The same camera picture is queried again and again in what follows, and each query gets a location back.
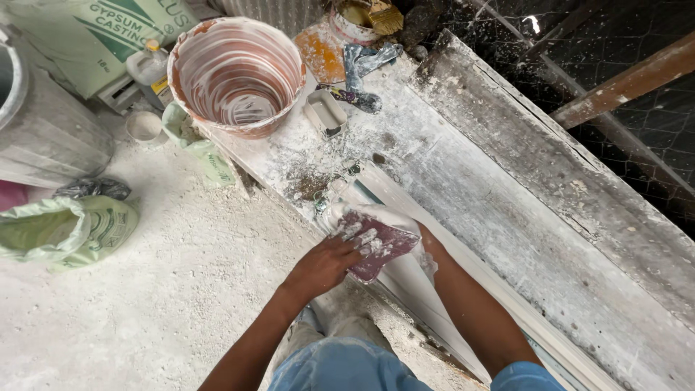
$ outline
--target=plaster dust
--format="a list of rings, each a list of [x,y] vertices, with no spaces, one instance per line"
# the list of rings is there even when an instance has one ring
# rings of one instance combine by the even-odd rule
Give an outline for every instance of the plaster dust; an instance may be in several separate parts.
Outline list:
[[[120,143],[105,176],[141,198],[140,223],[113,255],[55,275],[0,262],[0,390],[194,390],[318,241],[262,191],[244,201],[205,189],[195,158],[171,143]],[[372,317],[433,390],[478,389],[356,284],[318,302],[329,330]]]

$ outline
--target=wooden beam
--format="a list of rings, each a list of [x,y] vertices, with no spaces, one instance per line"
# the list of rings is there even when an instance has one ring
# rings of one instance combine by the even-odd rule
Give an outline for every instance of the wooden beam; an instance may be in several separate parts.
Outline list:
[[[550,30],[544,37],[536,42],[531,49],[519,56],[518,61],[524,58],[535,57],[545,51],[555,40],[559,40],[584,23],[596,11],[600,10],[608,0],[589,0],[584,5],[572,11],[567,18]]]
[[[570,129],[695,70],[695,32],[550,114]]]

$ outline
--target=person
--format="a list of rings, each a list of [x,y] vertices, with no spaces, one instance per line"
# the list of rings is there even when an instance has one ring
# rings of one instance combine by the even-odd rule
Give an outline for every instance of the person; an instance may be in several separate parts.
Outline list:
[[[425,251],[439,266],[434,288],[454,326],[493,379],[491,391],[564,390],[507,311],[424,225],[418,225]],[[324,337],[311,319],[313,312],[306,308],[309,301],[340,284],[346,269],[368,255],[368,246],[361,245],[360,238],[327,237],[302,257],[199,391],[257,390],[281,343],[272,391],[431,390],[398,360],[371,321],[348,319],[334,336]]]

